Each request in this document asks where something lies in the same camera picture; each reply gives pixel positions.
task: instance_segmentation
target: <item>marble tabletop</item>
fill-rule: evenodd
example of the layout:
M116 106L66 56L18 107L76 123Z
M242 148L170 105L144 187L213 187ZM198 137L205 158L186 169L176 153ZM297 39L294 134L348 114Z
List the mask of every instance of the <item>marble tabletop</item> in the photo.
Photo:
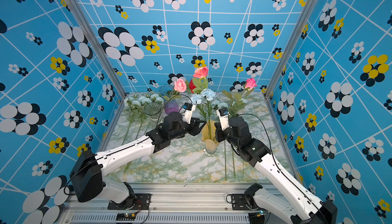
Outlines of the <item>marble tabletop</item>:
M218 92L216 97L221 101L228 101L228 98L221 92ZM183 104L187 100L186 97L183 97L177 99L177 102ZM239 113L255 114L262 120L271 139L275 157L290 172L263 94L253 92L247 97L247 100L248 105ZM193 116L201 117L198 109L193 112ZM242 117L248 122L252 137L261 140L269 147L267 134L259 120L250 115L243 115ZM135 121L129 126L127 114L122 111L110 142L103 150L132 142L145 132L153 129L154 126L155 124L150 122L149 118L142 123L140 120ZM157 153L138 158L115 169L107 177L118 182L126 181L129 183L270 183L262 173L251 167L249 163L243 162L232 151L228 142L219 144L219 152L214 157L205 155L203 148L204 143L201 141L201 134L195 137L188 134L184 138L172 140L169 147Z

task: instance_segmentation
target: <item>vase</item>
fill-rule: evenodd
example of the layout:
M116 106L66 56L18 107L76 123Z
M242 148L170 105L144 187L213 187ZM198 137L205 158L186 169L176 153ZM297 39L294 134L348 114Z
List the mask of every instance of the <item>vase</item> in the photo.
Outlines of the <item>vase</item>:
M171 100L170 102L166 103L165 105L165 113L169 114L171 112L178 112L179 106L175 99Z
M218 154L219 142L211 139L206 139L204 143L204 154L206 154L208 157L213 157Z

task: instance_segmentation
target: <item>wire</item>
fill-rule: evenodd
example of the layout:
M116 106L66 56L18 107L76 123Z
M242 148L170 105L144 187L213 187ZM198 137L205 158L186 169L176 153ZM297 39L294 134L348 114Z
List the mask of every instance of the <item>wire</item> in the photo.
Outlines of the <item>wire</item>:
M324 216L324 214L320 211L320 209L312 202L312 200L296 185L296 184L294 184L294 182L292 182L284 173L283 173L283 171L277 166L277 163L276 163L276 161L275 161L275 157L274 157L274 153L272 152L272 146L271 146L271 140L270 140L270 138L269 138L269 136L268 136L268 133L267 133L267 129L265 128L265 126L264 126L264 124L263 124L263 122L262 122L262 120L259 118L259 117L257 117L255 114L238 114L237 116L240 116L240 115L252 115L252 116L255 116L259 121L260 121L260 123L263 125L263 128L264 128L264 130L265 130L265 133L267 134L267 138L268 138L268 141L269 141L269 143L270 143L270 150L271 150L271 155L272 155L272 159L274 160L274 162L275 162L275 166L277 167L277 169L280 171L280 173L282 173L282 175L289 181L289 182L291 182L291 184L293 184L303 195L304 195L304 197L306 197L307 199L308 199L308 201L310 202L310 203L312 203L312 205L320 212L320 214L323 216L323 218L324 218L324 220L325 220L325 222L326 223L328 223L328 221L326 220L326 217Z

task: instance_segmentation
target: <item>green leaf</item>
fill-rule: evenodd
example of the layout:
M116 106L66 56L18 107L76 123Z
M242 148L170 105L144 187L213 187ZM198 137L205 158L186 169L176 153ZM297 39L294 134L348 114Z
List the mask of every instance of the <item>green leaf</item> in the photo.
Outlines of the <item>green leaf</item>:
M238 92L234 92L234 97L235 97L237 100L241 100L241 99L242 99L242 96L241 96L240 94L238 94Z
M202 81L198 78L193 78L193 85L195 85L196 87L201 87L202 86Z
M227 92L226 90L222 90L222 94L227 96L230 100L233 100L233 96L229 92Z

